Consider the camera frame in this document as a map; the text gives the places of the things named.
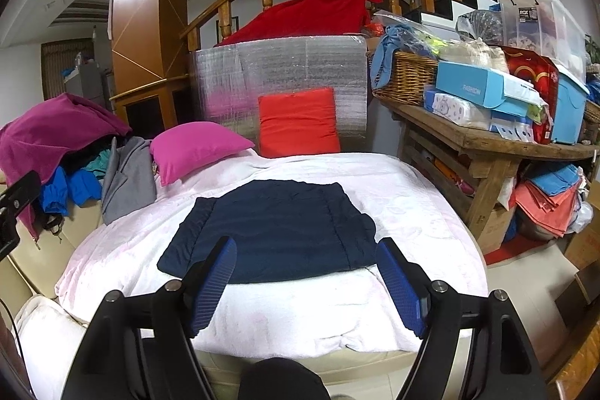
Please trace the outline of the navy blue puffer jacket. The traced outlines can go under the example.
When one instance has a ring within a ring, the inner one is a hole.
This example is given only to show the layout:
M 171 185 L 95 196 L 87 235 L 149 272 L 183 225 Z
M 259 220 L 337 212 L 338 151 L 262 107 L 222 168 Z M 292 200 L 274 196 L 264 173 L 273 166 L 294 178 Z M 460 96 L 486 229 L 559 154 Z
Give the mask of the navy blue puffer jacket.
M 372 266 L 375 232 L 338 183 L 255 180 L 217 198 L 198 197 L 157 269 L 183 277 L 227 237 L 237 245 L 231 284 L 320 277 Z

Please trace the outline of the magenta garment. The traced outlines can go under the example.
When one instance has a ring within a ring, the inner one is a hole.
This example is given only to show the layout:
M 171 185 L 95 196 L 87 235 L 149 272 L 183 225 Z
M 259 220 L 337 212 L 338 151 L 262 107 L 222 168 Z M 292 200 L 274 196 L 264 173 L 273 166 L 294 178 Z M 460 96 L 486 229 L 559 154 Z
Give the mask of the magenta garment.
M 1 171 L 14 185 L 35 171 L 42 186 L 61 166 L 67 175 L 84 168 L 100 151 L 111 149 L 114 138 L 124 139 L 131 129 L 117 116 L 91 100 L 63 93 L 29 109 L 1 129 Z M 34 241 L 46 225 L 40 197 L 19 220 Z

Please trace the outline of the blue garment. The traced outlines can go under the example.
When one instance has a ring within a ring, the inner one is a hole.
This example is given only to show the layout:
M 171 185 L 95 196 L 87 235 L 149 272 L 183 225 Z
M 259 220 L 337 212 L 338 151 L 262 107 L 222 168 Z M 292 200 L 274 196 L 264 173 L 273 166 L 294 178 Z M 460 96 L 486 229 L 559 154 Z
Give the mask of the blue garment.
M 97 177 L 84 168 L 67 175 L 59 166 L 40 188 L 40 206 L 47 214 L 69 215 L 69 203 L 81 207 L 88 200 L 100 200 L 102 185 Z

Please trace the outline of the teal garment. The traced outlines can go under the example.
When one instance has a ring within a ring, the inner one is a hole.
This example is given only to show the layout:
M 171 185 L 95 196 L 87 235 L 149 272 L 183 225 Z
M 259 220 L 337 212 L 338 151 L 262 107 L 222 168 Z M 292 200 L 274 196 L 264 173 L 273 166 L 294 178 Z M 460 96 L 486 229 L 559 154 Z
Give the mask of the teal garment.
M 98 180 L 104 179 L 112 154 L 111 149 L 104 149 L 89 162 L 84 169 L 93 174 Z

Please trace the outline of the grey garment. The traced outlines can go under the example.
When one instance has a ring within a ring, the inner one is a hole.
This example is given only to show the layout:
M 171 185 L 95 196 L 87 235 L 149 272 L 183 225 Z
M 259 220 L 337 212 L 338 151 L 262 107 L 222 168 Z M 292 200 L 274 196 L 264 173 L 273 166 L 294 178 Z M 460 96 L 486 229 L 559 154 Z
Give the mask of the grey garment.
M 154 178 L 150 141 L 133 136 L 118 147 L 114 138 L 100 198 L 104 224 L 153 204 L 157 198 Z

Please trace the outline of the coral folded cloth stack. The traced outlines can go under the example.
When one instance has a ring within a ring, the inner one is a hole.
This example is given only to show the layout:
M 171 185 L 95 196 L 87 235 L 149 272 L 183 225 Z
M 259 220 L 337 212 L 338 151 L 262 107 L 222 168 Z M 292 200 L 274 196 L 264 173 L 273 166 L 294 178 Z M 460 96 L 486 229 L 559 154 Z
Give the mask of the coral folded cloth stack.
M 522 182 L 514 189 L 514 202 L 517 206 L 534 224 L 557 238 L 563 237 L 567 231 L 577 196 L 577 185 L 555 196 L 548 196 L 530 181 Z

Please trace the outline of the pink pillow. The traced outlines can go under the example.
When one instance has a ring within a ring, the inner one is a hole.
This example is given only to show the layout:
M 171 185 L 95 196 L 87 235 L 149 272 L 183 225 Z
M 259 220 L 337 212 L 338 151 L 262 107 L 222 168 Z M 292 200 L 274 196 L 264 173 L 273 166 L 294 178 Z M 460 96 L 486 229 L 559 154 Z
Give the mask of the pink pillow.
M 191 122 L 153 138 L 150 154 L 164 187 L 199 168 L 253 147 L 252 141 L 217 123 Z

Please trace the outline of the wooden table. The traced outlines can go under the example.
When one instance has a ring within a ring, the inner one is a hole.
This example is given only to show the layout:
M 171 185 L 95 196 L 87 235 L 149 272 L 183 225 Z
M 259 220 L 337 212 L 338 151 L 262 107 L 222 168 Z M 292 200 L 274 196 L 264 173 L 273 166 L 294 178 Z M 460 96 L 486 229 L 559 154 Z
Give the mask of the wooden table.
M 590 178 L 597 174 L 597 145 L 510 141 L 458 126 L 420 106 L 401 105 L 382 96 L 378 100 L 405 124 L 399 158 L 433 182 L 484 255 L 500 248 L 514 215 L 497 202 L 502 185 L 527 163 L 571 162 L 581 165 Z

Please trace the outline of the wooden pillar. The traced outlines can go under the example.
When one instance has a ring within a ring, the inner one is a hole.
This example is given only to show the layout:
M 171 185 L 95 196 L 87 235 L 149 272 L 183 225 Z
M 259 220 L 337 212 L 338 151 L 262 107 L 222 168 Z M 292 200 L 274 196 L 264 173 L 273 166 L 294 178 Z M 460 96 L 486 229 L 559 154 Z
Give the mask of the wooden pillar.
M 112 0 L 117 116 L 150 139 L 178 124 L 175 94 L 188 86 L 187 0 Z

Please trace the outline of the white tissue pack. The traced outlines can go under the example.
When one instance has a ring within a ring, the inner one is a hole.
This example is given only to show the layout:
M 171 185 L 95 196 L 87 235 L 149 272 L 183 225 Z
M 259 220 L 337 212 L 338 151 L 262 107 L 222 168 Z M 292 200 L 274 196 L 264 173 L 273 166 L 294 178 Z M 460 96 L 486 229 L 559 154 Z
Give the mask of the white tissue pack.
M 491 124 L 489 109 L 426 86 L 423 91 L 423 106 L 427 112 L 454 123 L 457 126 L 488 131 Z

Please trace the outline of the silver foil insulation board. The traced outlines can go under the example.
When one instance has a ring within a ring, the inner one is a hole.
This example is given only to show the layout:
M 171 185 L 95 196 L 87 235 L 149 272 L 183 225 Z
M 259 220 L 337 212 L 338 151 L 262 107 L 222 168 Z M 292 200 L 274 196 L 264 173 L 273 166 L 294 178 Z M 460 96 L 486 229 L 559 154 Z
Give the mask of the silver foil insulation board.
M 344 151 L 366 148 L 367 43 L 362 36 L 295 36 L 195 51 L 190 84 L 196 119 L 256 142 L 258 99 L 267 94 L 334 89 Z

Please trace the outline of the light blue shoe box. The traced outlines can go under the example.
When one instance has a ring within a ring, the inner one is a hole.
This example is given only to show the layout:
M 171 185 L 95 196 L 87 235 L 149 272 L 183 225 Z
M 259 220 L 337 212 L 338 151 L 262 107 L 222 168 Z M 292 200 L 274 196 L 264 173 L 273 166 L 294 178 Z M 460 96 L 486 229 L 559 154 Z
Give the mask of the light blue shoe box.
M 531 82 L 495 69 L 439 61 L 436 88 L 484 109 L 525 117 L 545 105 Z

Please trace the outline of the red-orange cushion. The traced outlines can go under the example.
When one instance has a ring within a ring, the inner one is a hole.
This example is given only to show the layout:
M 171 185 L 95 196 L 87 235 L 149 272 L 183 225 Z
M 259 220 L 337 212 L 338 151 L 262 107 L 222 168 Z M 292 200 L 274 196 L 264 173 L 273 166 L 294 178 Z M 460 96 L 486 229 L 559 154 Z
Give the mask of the red-orange cushion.
M 331 87 L 258 98 L 259 152 L 268 158 L 339 153 Z

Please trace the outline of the wicker basket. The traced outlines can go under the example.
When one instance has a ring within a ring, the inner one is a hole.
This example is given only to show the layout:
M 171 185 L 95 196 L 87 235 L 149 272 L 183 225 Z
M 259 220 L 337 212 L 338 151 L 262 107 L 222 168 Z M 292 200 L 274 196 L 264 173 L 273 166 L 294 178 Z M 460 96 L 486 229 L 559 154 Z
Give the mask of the wicker basket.
M 378 99 L 410 106 L 422 106 L 424 90 L 435 85 L 438 61 L 395 51 L 391 59 L 390 81 L 383 88 L 373 89 Z

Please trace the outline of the red blanket on railing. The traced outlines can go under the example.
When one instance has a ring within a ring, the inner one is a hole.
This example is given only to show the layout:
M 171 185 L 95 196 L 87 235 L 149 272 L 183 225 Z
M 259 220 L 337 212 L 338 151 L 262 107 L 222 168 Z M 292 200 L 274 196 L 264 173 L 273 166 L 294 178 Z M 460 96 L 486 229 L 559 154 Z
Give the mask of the red blanket on railing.
M 289 0 L 261 12 L 219 46 L 290 36 L 359 33 L 370 23 L 366 3 L 383 0 Z

